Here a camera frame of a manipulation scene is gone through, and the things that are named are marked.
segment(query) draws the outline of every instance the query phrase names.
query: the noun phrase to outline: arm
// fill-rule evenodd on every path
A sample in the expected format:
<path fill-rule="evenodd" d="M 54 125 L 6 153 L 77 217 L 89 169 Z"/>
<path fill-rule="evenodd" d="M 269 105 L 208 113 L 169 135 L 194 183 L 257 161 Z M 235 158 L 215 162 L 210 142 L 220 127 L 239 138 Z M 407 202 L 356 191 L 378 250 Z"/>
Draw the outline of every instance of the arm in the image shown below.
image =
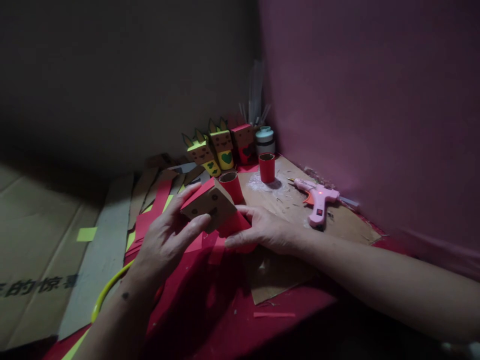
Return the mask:
<path fill-rule="evenodd" d="M 266 209 L 238 206 L 252 228 L 225 242 L 258 242 L 317 267 L 364 302 L 441 341 L 480 340 L 480 284 L 414 258 L 294 227 Z"/>
<path fill-rule="evenodd" d="M 187 187 L 148 230 L 135 262 L 91 326 L 74 359 L 136 359 L 143 345 L 155 293 L 175 270 L 190 243 L 210 222 L 201 215 L 186 225 L 182 204 L 200 187 Z"/>

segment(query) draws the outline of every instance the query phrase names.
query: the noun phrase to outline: yellow cable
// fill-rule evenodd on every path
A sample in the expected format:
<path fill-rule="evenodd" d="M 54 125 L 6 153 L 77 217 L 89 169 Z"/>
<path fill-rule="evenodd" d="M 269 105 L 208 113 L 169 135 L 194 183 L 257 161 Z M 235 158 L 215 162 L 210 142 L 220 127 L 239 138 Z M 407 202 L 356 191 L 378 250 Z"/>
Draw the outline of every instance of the yellow cable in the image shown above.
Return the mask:
<path fill-rule="evenodd" d="M 97 316 L 99 315 L 102 304 L 104 303 L 104 300 L 107 297 L 107 294 L 113 288 L 113 286 L 120 280 L 120 278 L 130 269 L 130 266 L 132 266 L 133 262 L 134 260 L 130 261 L 119 272 L 117 272 L 115 276 L 110 279 L 110 281 L 105 285 L 105 287 L 101 291 L 100 295 L 98 296 L 98 299 L 96 300 L 95 306 L 93 307 L 93 311 L 91 312 L 92 324 L 97 319 Z"/>

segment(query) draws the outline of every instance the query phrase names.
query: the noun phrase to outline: red tube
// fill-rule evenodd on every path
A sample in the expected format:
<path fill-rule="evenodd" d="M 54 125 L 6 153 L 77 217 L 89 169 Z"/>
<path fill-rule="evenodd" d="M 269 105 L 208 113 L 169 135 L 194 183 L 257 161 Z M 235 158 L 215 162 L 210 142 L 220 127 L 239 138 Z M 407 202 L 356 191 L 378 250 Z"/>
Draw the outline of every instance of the red tube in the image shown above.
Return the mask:
<path fill-rule="evenodd" d="M 275 155 L 271 152 L 260 154 L 258 164 L 261 181 L 265 184 L 273 183 L 275 181 Z"/>
<path fill-rule="evenodd" d="M 218 181 L 230 194 L 235 205 L 244 204 L 244 194 L 242 193 L 239 177 L 236 172 L 232 171 L 224 173 L 220 175 Z"/>

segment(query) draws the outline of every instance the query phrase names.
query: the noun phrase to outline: person's left hand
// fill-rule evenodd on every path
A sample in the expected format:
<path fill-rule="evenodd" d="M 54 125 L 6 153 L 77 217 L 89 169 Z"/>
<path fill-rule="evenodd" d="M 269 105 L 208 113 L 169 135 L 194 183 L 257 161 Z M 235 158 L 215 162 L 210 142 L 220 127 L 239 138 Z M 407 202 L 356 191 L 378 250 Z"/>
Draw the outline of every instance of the person's left hand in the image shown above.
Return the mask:
<path fill-rule="evenodd" d="M 148 229 L 143 245 L 127 276 L 151 287 L 158 287 L 178 266 L 182 255 L 212 219 L 209 214 L 188 219 L 180 213 L 182 205 L 200 188 L 196 183 L 176 195 Z"/>

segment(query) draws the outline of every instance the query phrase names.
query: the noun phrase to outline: green heart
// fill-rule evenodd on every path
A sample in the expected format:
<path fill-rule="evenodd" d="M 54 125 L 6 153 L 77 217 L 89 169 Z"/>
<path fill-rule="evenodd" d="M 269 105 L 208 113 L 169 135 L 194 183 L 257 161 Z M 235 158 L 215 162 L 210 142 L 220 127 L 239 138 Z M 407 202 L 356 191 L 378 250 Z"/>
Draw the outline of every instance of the green heart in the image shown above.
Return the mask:
<path fill-rule="evenodd" d="M 222 154 L 221 159 L 227 164 L 230 164 L 232 162 L 232 152 Z"/>

